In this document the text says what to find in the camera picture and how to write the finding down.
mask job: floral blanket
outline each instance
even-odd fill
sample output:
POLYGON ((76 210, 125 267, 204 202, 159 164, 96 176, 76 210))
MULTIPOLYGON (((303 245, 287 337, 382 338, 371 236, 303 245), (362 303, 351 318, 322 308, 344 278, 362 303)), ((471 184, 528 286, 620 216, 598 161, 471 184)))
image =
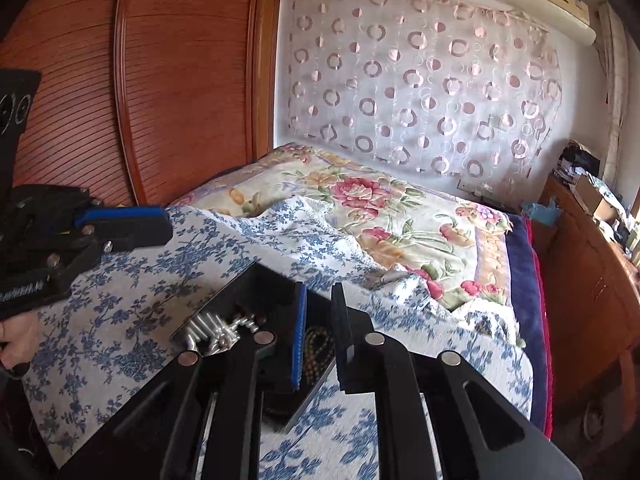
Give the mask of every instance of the floral blanket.
MULTIPOLYGON (((342 282, 348 305, 368 312, 377 330, 431 356, 455 349, 529 416, 524 352, 433 316, 423 278, 398 272, 392 280, 353 237, 324 221, 328 207, 293 197, 246 219, 171 208, 174 237, 165 247, 104 256, 75 280, 68 300, 44 308, 25 390, 56 463, 172 359, 174 330, 254 261, 326 297, 342 282)), ((335 372, 289 434, 263 428, 262 480, 377 476, 374 398, 341 393, 335 372)))
POLYGON ((292 195, 332 206, 326 220, 385 269, 420 276, 431 297, 470 328, 518 341, 506 215, 308 146, 287 144, 176 201, 251 217, 292 195))

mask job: wooden desk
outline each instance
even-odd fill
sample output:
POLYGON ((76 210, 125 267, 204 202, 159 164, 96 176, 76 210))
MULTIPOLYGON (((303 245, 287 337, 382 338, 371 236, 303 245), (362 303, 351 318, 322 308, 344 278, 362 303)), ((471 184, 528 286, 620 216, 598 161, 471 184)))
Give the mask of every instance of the wooden desk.
POLYGON ((624 370, 640 337, 639 274, 622 248, 604 239, 571 191, 552 176, 539 202, 548 204, 551 196, 564 211, 541 263, 555 401, 575 399, 620 362, 623 386, 626 380, 631 391, 625 403, 634 403, 626 410, 635 416, 633 373, 625 379, 624 370))

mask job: patterned curtain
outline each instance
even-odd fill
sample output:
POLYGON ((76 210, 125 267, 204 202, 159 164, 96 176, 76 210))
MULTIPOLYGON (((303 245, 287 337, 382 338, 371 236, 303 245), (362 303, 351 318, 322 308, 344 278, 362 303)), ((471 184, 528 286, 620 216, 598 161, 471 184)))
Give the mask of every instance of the patterned curtain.
POLYGON ((546 30, 452 0, 284 5, 290 137, 512 202, 562 100, 546 30))
POLYGON ((607 103, 609 105, 609 148, 600 177, 613 189, 618 170, 620 129, 625 115, 628 94, 629 60, 626 50, 625 26, 609 3, 600 7, 605 72, 607 73, 607 103))

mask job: blue plastic bag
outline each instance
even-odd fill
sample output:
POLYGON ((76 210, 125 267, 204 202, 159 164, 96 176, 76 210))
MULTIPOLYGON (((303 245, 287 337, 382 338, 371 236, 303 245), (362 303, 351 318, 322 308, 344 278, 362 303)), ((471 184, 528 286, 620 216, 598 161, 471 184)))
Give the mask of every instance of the blue plastic bag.
POLYGON ((556 197, 551 197, 549 205, 525 202, 522 204, 522 214, 531 220, 553 227, 562 214, 562 209, 556 207, 556 197))

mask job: blue floral fabric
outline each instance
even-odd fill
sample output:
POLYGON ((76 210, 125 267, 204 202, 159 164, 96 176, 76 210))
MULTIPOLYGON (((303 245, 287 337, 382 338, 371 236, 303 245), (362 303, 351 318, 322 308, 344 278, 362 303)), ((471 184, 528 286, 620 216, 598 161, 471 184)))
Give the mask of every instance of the blue floral fabric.
MULTIPOLYGON (((457 327, 419 276, 389 275, 353 237, 322 219, 327 205, 300 197, 240 219, 169 209, 173 239, 162 248, 111 254, 76 279, 72 296, 42 310, 42 343, 25 378, 31 409, 62 465, 178 349, 170 335, 250 263, 302 280, 319 294, 343 282, 349 306, 409 350, 460 352, 525 416, 532 368, 516 346, 457 327)), ((260 477, 378 477, 372 395, 346 396, 335 371, 289 434, 265 427, 260 477)))

